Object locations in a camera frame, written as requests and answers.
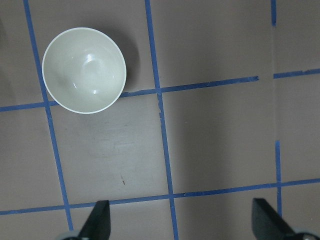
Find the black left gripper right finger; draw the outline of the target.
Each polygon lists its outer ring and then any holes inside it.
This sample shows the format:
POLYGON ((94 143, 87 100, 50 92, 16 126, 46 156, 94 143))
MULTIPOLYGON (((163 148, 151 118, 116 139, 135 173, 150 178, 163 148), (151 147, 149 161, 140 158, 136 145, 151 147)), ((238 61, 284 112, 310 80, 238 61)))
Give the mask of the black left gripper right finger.
POLYGON ((257 240, 289 240, 296 235, 264 198, 252 200, 251 228, 257 240))

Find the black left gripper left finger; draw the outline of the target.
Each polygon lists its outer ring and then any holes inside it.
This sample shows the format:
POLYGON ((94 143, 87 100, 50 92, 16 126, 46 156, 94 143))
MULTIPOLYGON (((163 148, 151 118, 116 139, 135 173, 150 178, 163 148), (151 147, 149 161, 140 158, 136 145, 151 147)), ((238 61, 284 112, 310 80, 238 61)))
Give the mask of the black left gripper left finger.
POLYGON ((97 201, 77 238, 79 240, 108 240, 111 235, 110 203, 97 201))

